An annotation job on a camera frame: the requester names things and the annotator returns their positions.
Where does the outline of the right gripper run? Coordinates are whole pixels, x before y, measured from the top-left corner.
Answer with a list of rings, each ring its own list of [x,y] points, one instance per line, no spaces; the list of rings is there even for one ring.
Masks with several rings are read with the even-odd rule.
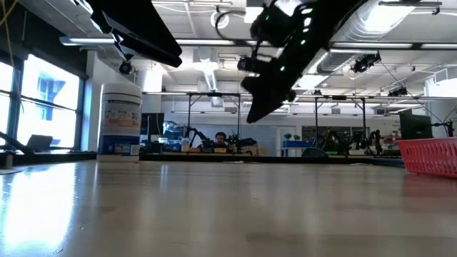
[[[285,46],[278,56],[262,54],[260,48],[254,46],[237,63],[238,70],[255,74],[241,82],[252,96],[248,123],[256,123],[281,107],[307,67],[307,46]]]

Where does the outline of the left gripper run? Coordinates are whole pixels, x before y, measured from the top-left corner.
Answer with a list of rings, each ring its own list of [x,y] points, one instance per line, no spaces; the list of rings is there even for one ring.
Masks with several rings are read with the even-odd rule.
[[[140,56],[179,67],[182,50],[151,0],[85,0],[91,19],[104,33],[112,33],[123,59],[119,71],[131,74],[131,59]]]

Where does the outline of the blue table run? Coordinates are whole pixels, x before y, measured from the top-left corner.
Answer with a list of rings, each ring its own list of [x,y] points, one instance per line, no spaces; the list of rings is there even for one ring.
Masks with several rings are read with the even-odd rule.
[[[312,145],[312,141],[282,141],[281,157],[300,157],[303,151]]]

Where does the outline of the ceiling light strip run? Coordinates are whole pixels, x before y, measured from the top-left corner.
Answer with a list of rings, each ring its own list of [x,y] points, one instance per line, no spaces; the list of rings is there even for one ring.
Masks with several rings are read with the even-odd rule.
[[[376,50],[457,50],[457,43],[389,43],[389,42],[334,42],[332,49],[376,49]]]
[[[73,38],[62,36],[59,41],[64,46],[103,46],[114,44],[113,38]],[[226,39],[177,39],[180,46],[255,46],[253,40],[226,40]]]

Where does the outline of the person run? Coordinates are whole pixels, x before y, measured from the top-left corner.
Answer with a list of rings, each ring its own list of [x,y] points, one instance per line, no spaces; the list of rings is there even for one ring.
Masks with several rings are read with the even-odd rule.
[[[233,146],[230,144],[227,144],[226,142],[226,134],[222,131],[219,131],[215,135],[215,142],[213,144],[214,148],[228,148],[228,149],[233,149]]]

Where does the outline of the black monitor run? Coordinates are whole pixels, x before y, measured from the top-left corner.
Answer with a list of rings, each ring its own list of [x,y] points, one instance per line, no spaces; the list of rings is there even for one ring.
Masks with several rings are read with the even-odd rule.
[[[162,135],[164,132],[164,113],[145,113],[141,115],[141,135]]]
[[[412,110],[399,113],[401,138],[403,140],[432,138],[431,118],[424,115],[415,115]]]

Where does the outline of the white wipes canister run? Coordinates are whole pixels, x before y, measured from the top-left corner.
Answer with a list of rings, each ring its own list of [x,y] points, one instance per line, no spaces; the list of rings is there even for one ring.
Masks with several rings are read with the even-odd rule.
[[[102,85],[97,160],[136,162],[139,160],[142,93],[132,83]]]

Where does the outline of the open laptop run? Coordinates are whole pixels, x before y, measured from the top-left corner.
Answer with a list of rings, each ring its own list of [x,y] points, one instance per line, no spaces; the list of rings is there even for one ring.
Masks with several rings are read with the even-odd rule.
[[[45,152],[50,149],[52,141],[52,136],[32,134],[26,146],[34,152]]]

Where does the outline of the red plastic mesh basket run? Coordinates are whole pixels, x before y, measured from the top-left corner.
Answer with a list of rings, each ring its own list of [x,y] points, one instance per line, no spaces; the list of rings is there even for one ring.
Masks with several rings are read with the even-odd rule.
[[[407,172],[457,178],[457,137],[397,141]]]

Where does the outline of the black gantry frame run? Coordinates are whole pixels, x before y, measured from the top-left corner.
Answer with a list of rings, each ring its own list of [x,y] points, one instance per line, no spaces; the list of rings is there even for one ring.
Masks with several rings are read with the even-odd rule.
[[[241,131],[241,95],[240,93],[226,93],[226,92],[218,92],[218,91],[209,91],[209,92],[186,92],[185,93],[188,98],[188,115],[187,115],[187,127],[188,129],[191,126],[191,107],[194,104],[192,101],[193,96],[207,96],[207,97],[219,97],[222,98],[224,96],[226,97],[236,97],[238,99],[238,102],[235,103],[235,106],[237,107],[237,135],[240,136],[240,131]]]
[[[366,132],[366,98],[362,96],[345,96],[345,95],[315,95],[314,97],[314,116],[315,116],[315,140],[313,143],[314,147],[319,148],[318,143],[318,109],[320,105],[318,105],[319,99],[332,100],[332,101],[346,101],[351,100],[357,107],[362,110],[362,119],[363,119],[363,135],[361,137],[362,142],[365,142],[367,139],[367,132]]]

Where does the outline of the silver ventilation duct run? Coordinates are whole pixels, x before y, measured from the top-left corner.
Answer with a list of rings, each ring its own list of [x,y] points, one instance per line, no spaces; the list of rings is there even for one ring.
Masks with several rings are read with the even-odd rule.
[[[415,6],[380,5],[380,1],[401,0],[368,0],[349,16],[330,42],[378,41],[396,28],[415,9]]]

